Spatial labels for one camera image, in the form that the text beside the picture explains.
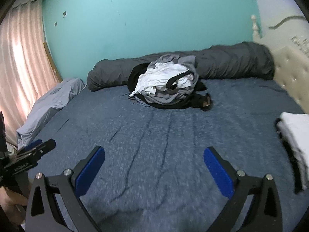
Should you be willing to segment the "person's left hand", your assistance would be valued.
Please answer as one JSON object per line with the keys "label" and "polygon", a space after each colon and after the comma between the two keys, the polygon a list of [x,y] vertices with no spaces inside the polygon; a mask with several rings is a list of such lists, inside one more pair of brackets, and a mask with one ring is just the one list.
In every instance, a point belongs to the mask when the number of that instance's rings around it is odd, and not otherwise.
{"label": "person's left hand", "polygon": [[18,227],[25,220],[25,215],[18,210],[17,205],[27,206],[28,199],[7,187],[1,187],[1,207],[14,227]]}

